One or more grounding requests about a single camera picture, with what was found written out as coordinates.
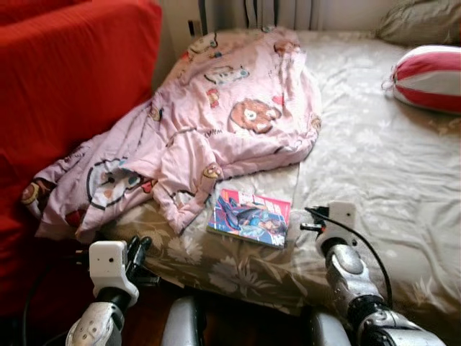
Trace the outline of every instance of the red couch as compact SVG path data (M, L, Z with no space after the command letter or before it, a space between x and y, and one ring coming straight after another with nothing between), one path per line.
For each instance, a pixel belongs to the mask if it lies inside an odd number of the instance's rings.
M150 97L161 15L149 0L1 2L0 317L19 316L38 273L78 247L35 238L21 192ZM91 288L85 270L57 266L32 300L30 323L62 332Z

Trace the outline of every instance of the striped pillow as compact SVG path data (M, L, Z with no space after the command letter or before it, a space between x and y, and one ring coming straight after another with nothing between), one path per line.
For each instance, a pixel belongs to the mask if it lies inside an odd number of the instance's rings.
M405 54L393 73L393 94L409 105L461 114L461 48L423 45Z

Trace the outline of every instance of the book cover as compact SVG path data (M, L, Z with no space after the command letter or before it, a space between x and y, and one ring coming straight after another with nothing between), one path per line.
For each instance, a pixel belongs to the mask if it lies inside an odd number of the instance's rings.
M222 189L208 222L208 231L283 248L291 203Z

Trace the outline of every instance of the mattress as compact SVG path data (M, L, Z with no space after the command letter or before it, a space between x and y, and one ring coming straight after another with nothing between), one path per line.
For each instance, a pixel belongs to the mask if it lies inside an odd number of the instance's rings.
M407 49L366 32L299 32L321 88L322 128L300 164L219 182L207 207L177 236L154 201L107 225L111 239L150 236L146 265L182 285L299 314L331 307L324 259L306 206L332 200L357 207L356 230L381 256L395 310L448 344L460 326L460 118L396 101L382 83ZM222 188L292 201L284 250L206 231ZM370 253L359 250L385 296Z

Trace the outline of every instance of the pink comforter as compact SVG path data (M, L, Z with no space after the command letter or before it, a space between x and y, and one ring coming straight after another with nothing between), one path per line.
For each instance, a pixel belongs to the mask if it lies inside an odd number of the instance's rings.
M22 201L41 220L37 235L53 239L90 242L149 198L181 232L218 179L303 160L320 128L319 95L294 32L204 36L150 101L39 172Z

